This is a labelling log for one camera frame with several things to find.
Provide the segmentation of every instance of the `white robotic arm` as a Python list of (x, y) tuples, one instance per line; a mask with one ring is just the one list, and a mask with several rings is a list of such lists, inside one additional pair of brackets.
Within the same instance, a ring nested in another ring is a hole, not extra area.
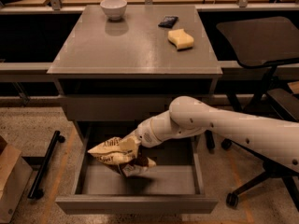
[(210, 130), (299, 173), (299, 123), (211, 107), (181, 96), (169, 110), (140, 123), (130, 133), (144, 147)]

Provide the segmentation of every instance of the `open drawer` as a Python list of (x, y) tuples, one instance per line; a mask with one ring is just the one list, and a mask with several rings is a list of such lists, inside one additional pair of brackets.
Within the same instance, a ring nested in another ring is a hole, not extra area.
[(88, 141), (78, 164), (72, 194), (57, 197), (67, 214), (210, 213), (217, 200), (205, 197), (195, 141), (170, 140), (142, 154), (157, 162), (146, 173), (125, 178), (97, 161), (87, 150), (112, 136), (123, 137), (132, 122), (88, 123)]

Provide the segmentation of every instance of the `yellow sponge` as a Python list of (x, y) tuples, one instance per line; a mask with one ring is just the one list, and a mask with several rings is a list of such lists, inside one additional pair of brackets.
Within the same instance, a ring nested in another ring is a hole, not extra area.
[(177, 49), (189, 49), (193, 47), (194, 39), (185, 33), (184, 29), (177, 29), (168, 32), (168, 40), (172, 42)]

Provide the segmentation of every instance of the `white bowl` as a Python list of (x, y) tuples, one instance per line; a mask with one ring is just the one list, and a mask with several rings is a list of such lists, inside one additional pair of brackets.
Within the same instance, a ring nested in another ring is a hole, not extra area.
[(101, 2), (101, 8), (104, 13), (111, 20), (119, 20), (124, 15), (125, 9), (127, 8), (127, 1), (125, 0), (103, 0)]

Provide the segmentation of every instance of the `concrete floor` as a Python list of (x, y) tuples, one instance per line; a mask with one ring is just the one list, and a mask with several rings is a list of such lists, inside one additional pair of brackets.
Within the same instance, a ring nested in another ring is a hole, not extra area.
[(225, 204), (227, 193), (263, 171), (262, 162), (238, 147), (221, 148), (223, 138), (215, 135), (216, 148), (211, 153), (201, 138), (199, 158), (207, 197), (219, 203), (206, 215), (66, 215), (55, 203), (56, 196), (71, 193), (82, 143), (71, 121), (52, 101), (34, 100), (26, 107), (20, 101), (0, 100), (0, 134), (23, 156), (43, 156), (55, 130), (66, 140), (58, 144), (50, 167), (40, 185), (45, 195), (38, 201), (27, 199), (36, 176), (31, 175), (11, 223), (298, 223), (299, 213), (280, 179), (268, 179), (240, 197), (236, 209)]

